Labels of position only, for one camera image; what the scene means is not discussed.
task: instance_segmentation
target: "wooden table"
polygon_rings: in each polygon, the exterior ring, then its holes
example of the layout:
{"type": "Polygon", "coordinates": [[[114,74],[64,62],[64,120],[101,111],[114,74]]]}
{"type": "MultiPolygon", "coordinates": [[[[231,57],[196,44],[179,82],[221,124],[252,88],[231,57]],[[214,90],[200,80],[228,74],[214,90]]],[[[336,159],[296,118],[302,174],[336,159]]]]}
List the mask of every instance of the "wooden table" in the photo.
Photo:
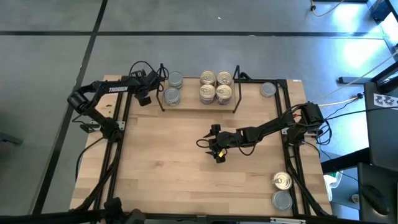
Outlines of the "wooden table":
{"type": "MultiPolygon", "coordinates": [[[[105,80],[120,76],[107,75],[105,80]]],[[[291,104],[305,102],[300,80],[288,80],[291,104]]],[[[259,126],[277,117],[275,98],[260,94],[260,84],[242,83],[241,104],[230,111],[166,110],[162,112],[151,92],[152,104],[141,107],[133,97],[126,124],[119,164],[115,197],[123,210],[138,208],[144,213],[292,216],[291,210],[280,211],[271,204],[277,190],[271,176],[285,171],[280,132],[266,136],[252,156],[230,149],[224,164],[196,146],[197,139],[209,132],[212,124],[223,131],[245,126],[259,126]]],[[[116,94],[105,95],[96,107],[112,116],[116,94]]],[[[119,117],[122,117],[126,94],[119,117]]],[[[101,137],[88,136],[89,145],[101,137]]],[[[100,176],[106,140],[88,150],[82,159],[70,208],[81,204],[93,190],[100,176]]],[[[311,146],[300,147],[305,183],[322,208],[331,213],[318,152],[311,146]]],[[[298,210],[303,213],[302,199],[295,186],[298,210]]],[[[104,188],[103,200],[108,188],[104,188]]]]}

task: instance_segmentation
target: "concrete floor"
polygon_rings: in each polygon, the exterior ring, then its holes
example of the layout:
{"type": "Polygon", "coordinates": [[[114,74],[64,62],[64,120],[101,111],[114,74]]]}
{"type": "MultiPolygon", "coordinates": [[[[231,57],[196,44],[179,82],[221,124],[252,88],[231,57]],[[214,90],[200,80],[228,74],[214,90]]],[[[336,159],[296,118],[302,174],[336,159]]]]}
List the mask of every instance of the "concrete floor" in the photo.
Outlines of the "concrete floor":
{"type": "MultiPolygon", "coordinates": [[[[317,3],[317,10],[334,4],[317,3]]],[[[0,30],[91,31],[100,5],[100,0],[1,1],[0,30]]],[[[381,34],[365,4],[343,3],[321,18],[308,12],[309,5],[307,0],[118,0],[108,3],[100,30],[381,34]]],[[[0,131],[24,139],[19,147],[0,144],[0,215],[29,213],[88,39],[0,36],[0,131]]],[[[307,99],[315,100],[338,87],[337,77],[358,77],[390,55],[383,39],[374,37],[97,37],[83,84],[105,74],[125,75],[136,60],[154,67],[163,62],[186,76],[232,70],[239,64],[253,78],[301,79],[307,99]]],[[[345,100],[362,91],[361,86],[350,86],[317,103],[345,100]]],[[[337,108],[322,110],[330,114],[337,108]]],[[[362,109],[359,101],[345,112],[362,109]]],[[[333,140],[325,151],[343,155],[367,147],[359,140],[367,135],[364,114],[333,120],[331,126],[333,140]]],[[[68,209],[75,162],[86,137],[77,124],[69,126],[44,212],[68,209]]]]}

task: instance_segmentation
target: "wooden shelf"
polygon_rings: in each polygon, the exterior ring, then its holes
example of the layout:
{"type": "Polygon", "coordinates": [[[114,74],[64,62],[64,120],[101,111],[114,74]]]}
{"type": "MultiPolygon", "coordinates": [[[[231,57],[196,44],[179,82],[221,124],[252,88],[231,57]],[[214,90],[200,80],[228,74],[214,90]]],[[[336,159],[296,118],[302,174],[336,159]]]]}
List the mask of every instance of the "wooden shelf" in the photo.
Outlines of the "wooden shelf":
{"type": "MultiPolygon", "coordinates": [[[[165,82],[165,90],[169,88],[169,83],[165,82]]],[[[180,99],[181,102],[177,106],[169,106],[163,97],[162,104],[165,110],[218,110],[218,111],[233,111],[236,106],[235,101],[235,88],[232,88],[232,98],[231,101],[227,105],[219,105],[216,101],[212,102],[212,104],[206,105],[200,101],[199,97],[199,88],[200,81],[199,78],[184,78],[183,79],[183,87],[180,89],[180,99]]]]}

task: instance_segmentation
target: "can lid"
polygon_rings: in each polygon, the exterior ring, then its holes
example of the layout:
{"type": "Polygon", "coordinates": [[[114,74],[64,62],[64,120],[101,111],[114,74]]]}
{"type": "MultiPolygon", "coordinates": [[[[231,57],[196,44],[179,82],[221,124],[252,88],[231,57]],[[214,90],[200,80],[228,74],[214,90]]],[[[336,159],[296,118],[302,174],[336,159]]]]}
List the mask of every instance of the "can lid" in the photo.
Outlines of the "can lid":
{"type": "Polygon", "coordinates": [[[232,89],[228,85],[220,85],[217,87],[216,94],[218,98],[229,99],[232,96],[232,89]]]}
{"type": "Polygon", "coordinates": [[[169,75],[169,79],[168,79],[169,83],[171,85],[179,85],[182,82],[182,75],[179,72],[172,72],[169,75]]]}
{"type": "Polygon", "coordinates": [[[276,93],[276,87],[274,84],[266,82],[262,84],[261,91],[266,95],[273,95],[276,93]]]}
{"type": "Polygon", "coordinates": [[[205,84],[212,84],[216,81],[216,75],[211,71],[204,71],[200,75],[200,80],[205,84]]]}
{"type": "Polygon", "coordinates": [[[176,102],[180,98],[180,92],[176,88],[168,88],[164,92],[164,97],[167,102],[176,102]]]}
{"type": "Polygon", "coordinates": [[[292,178],[286,172],[278,172],[272,177],[272,183],[278,189],[287,190],[292,186],[292,178]]]}
{"type": "Polygon", "coordinates": [[[199,94],[203,98],[212,98],[216,95],[216,88],[209,84],[203,85],[199,89],[199,94]]]}
{"type": "Polygon", "coordinates": [[[232,82],[232,75],[229,72],[220,72],[217,75],[217,81],[222,85],[229,85],[232,82]]]}
{"type": "Polygon", "coordinates": [[[289,193],[280,190],[272,194],[272,204],[280,210],[286,210],[291,208],[293,200],[289,193]]]}

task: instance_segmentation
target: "tin can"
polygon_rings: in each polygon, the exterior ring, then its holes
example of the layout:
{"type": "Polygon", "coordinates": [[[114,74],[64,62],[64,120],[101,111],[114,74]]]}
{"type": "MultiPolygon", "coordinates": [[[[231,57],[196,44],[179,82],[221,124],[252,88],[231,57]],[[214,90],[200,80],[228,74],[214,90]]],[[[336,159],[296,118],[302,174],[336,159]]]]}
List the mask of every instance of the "tin can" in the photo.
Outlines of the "tin can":
{"type": "Polygon", "coordinates": [[[200,75],[200,84],[201,85],[209,84],[209,85],[215,86],[215,84],[216,84],[216,75],[214,74],[214,72],[204,71],[200,75]]]}
{"type": "Polygon", "coordinates": [[[169,106],[177,106],[180,103],[180,92],[176,88],[168,88],[164,91],[165,102],[169,106]]]}
{"type": "Polygon", "coordinates": [[[229,72],[220,72],[217,74],[217,84],[228,85],[232,83],[232,75],[229,72]]]}
{"type": "Polygon", "coordinates": [[[278,172],[272,176],[271,181],[279,190],[288,190],[293,182],[290,175],[286,172],[278,172]]]}
{"type": "Polygon", "coordinates": [[[228,85],[220,85],[216,90],[216,99],[219,105],[227,105],[232,97],[232,89],[228,85]]]}
{"type": "Polygon", "coordinates": [[[169,75],[169,79],[167,80],[170,87],[181,89],[183,84],[183,78],[181,73],[179,72],[172,72],[169,75]]]}
{"type": "Polygon", "coordinates": [[[293,200],[288,192],[280,190],[272,194],[272,204],[279,210],[287,210],[292,207],[293,200]]]}
{"type": "Polygon", "coordinates": [[[199,96],[200,101],[204,104],[210,104],[214,101],[216,95],[216,88],[212,85],[206,84],[200,87],[199,96]]]}
{"type": "Polygon", "coordinates": [[[276,87],[274,84],[266,82],[262,84],[261,89],[260,89],[261,95],[265,97],[272,97],[276,93],[276,87]]]}

